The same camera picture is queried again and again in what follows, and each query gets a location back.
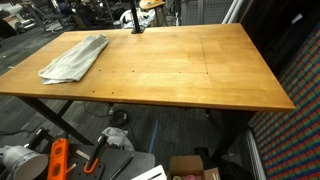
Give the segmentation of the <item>cardboard box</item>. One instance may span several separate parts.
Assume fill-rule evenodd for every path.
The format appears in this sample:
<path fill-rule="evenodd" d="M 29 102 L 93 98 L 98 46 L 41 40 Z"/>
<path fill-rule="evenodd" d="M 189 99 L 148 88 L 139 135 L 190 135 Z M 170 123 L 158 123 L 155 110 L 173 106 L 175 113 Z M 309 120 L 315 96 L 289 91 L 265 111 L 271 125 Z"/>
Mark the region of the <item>cardboard box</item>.
<path fill-rule="evenodd" d="M 217 168 L 204 169 L 199 155 L 172 156 L 168 180 L 222 180 Z"/>

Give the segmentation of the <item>crumpled white cloth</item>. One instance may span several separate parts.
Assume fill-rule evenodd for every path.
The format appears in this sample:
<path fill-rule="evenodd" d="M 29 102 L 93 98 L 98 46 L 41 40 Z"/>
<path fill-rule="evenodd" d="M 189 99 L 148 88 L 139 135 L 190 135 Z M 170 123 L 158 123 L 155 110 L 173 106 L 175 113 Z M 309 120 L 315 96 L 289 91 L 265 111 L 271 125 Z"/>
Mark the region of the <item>crumpled white cloth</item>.
<path fill-rule="evenodd" d="M 150 10 L 148 12 L 144 12 L 141 9 L 138 9 L 137 18 L 141 27 L 148 27 L 155 18 L 155 11 Z M 130 10 L 125 11 L 121 15 L 120 21 L 122 22 L 124 29 L 133 28 L 134 20 L 132 12 Z"/>

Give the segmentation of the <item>grey cloth on floor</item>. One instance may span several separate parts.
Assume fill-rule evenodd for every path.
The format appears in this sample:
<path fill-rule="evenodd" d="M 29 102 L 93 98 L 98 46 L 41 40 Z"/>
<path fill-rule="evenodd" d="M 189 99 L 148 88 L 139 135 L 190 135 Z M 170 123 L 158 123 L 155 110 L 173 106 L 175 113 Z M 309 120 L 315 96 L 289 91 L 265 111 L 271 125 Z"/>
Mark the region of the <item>grey cloth on floor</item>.
<path fill-rule="evenodd" d="M 128 131 L 117 127 L 107 127 L 102 131 L 102 134 L 107 137 L 107 142 L 110 145 L 116 145 L 120 149 L 134 151 L 134 146 L 128 138 Z"/>

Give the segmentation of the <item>white towel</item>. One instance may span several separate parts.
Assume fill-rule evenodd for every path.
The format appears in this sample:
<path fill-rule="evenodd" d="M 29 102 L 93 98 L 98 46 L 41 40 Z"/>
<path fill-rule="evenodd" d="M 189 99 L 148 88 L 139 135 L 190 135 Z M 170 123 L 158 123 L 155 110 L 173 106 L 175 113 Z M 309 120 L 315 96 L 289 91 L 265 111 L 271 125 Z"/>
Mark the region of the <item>white towel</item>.
<path fill-rule="evenodd" d="M 42 83 L 48 85 L 80 81 L 108 43 L 109 38 L 103 34 L 86 36 L 38 72 Z"/>

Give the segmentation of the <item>orange black clamp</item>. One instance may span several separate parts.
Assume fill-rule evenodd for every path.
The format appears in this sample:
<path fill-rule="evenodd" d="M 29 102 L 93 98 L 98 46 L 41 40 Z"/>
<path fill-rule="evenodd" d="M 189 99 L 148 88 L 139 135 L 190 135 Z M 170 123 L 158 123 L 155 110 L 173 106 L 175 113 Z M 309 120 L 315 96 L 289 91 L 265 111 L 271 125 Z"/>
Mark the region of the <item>orange black clamp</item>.
<path fill-rule="evenodd" d="M 86 174 L 91 174 L 94 172 L 94 170 L 99 162 L 99 157 L 98 157 L 99 152 L 105 146 L 107 139 L 108 139 L 108 137 L 105 135 L 99 136 L 97 143 L 94 145 L 94 149 L 89 156 L 89 160 L 84 165 L 83 171 Z"/>

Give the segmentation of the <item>black table leg frame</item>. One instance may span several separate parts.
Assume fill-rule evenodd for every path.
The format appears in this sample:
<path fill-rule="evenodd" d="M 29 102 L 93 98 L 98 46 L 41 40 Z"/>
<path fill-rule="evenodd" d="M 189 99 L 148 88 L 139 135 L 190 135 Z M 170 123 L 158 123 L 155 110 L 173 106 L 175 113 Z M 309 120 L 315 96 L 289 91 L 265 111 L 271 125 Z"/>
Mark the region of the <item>black table leg frame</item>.
<path fill-rule="evenodd" d="M 85 145 L 92 145 L 92 142 L 88 140 L 84 135 L 78 132 L 74 127 L 72 127 L 67 121 L 65 121 L 62 116 L 67 112 L 69 107 L 72 105 L 73 100 L 68 100 L 64 106 L 59 110 L 58 113 L 54 112 L 49 106 L 43 103 L 38 98 L 33 97 L 22 97 L 19 96 L 19 99 L 24 103 L 28 104 L 31 108 L 36 110 L 47 120 L 51 121 L 54 125 L 64 130 L 66 133 L 73 136 L 79 142 Z"/>

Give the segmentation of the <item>black perforated tool board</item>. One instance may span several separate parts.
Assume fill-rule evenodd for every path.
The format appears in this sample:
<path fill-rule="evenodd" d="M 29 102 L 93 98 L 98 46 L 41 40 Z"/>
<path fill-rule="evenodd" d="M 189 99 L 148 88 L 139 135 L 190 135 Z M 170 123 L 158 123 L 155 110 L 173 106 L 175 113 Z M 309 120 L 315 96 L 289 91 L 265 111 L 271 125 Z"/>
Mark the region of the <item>black perforated tool board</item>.
<path fill-rule="evenodd" d="M 130 157 L 132 161 L 114 180 L 132 180 L 136 176 L 152 169 L 155 166 L 155 156 L 150 153 L 126 151 L 112 148 L 103 148 L 99 152 L 99 162 L 94 172 L 86 174 L 84 166 L 87 159 L 83 154 L 90 155 L 93 146 L 71 144 L 69 146 L 67 180 L 109 180 L 110 177 Z"/>

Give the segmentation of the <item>round wooden stool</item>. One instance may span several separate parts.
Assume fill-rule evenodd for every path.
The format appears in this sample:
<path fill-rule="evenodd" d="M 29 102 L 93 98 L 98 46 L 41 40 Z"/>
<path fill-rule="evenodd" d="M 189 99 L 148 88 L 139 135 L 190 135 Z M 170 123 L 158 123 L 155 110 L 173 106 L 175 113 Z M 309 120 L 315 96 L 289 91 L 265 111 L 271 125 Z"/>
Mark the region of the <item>round wooden stool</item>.
<path fill-rule="evenodd" d="M 167 26 L 168 22 L 167 22 L 167 18 L 164 12 L 164 6 L 166 5 L 166 1 L 165 0 L 140 0 L 139 2 L 139 7 L 142 10 L 154 10 L 155 11 L 155 19 L 157 22 L 158 26 Z M 159 16 L 158 16 L 158 12 L 157 10 L 160 9 L 161 10 L 161 14 L 162 14 L 162 21 L 159 21 Z"/>

